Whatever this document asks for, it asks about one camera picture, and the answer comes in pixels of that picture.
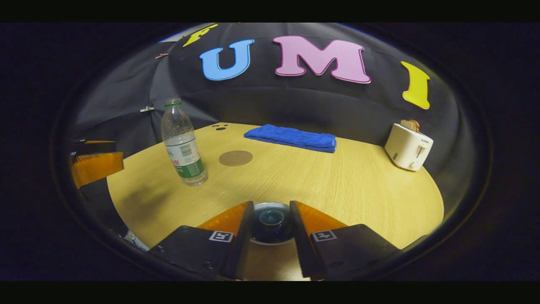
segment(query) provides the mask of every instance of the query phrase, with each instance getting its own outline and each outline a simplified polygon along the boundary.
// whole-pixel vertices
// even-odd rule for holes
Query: white toaster
[[[394,123],[384,149],[398,167],[418,171],[432,146],[431,138]]]

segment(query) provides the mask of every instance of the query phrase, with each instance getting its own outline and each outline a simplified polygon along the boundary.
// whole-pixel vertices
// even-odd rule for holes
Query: blue letter u
[[[234,49],[234,65],[228,69],[219,67],[219,53],[223,48],[215,48],[202,53],[199,58],[202,59],[202,72],[210,80],[225,80],[235,78],[242,74],[249,67],[249,45],[255,42],[253,39],[237,41],[229,45]]]

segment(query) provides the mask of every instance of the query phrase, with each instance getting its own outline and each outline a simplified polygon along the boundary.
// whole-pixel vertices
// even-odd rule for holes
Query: pink letter m
[[[363,46],[343,40],[331,41],[323,50],[300,36],[276,37],[281,44],[281,66],[275,73],[281,76],[300,76],[306,69],[299,64],[300,57],[313,73],[320,76],[336,60],[336,68],[330,74],[338,79],[370,83],[371,78],[364,70],[361,51]]]

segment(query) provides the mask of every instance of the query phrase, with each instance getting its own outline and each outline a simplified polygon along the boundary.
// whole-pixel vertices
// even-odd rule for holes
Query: round table
[[[244,138],[257,125],[216,123],[195,130],[208,180],[182,183],[163,143],[124,160],[124,170],[107,177],[118,214],[152,248],[179,226],[197,227],[246,201],[296,200],[347,224],[365,224],[401,249],[431,233],[443,219],[437,185],[422,167],[397,167],[381,146],[337,138],[324,153]],[[245,150],[253,159],[230,167],[219,156]],[[302,278],[294,242],[249,244],[245,280]]]

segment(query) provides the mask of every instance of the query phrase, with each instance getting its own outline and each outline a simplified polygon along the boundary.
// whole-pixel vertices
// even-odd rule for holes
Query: black fabric backdrop
[[[362,45],[364,67],[372,81],[359,84],[334,78],[330,71],[336,61],[321,76],[313,74],[302,60],[300,65],[307,69],[304,75],[277,75],[274,70],[281,64],[281,49],[272,40],[286,35],[303,36],[320,49],[334,39]],[[478,136],[474,118],[463,108],[468,101],[448,84],[444,74],[426,66],[421,58],[339,24],[220,23],[183,47],[188,39],[189,35],[177,43],[157,43],[104,75],[78,115],[74,137],[115,140],[129,157],[161,142],[164,103],[177,96],[184,100],[183,108],[195,128],[218,121],[271,123],[380,146],[393,123],[416,119],[421,132],[434,140],[424,167],[441,191],[445,215],[469,190],[475,163],[481,160],[474,145],[474,136]],[[249,49],[249,68],[224,81],[205,78],[200,54],[221,47],[220,67],[228,68],[234,64],[234,51],[228,46],[243,39],[255,40]],[[161,53],[168,56],[155,59]],[[409,74],[401,61],[429,75],[428,110],[402,98],[409,87]],[[156,111],[140,113],[146,106]],[[93,197],[97,190],[86,191]]]

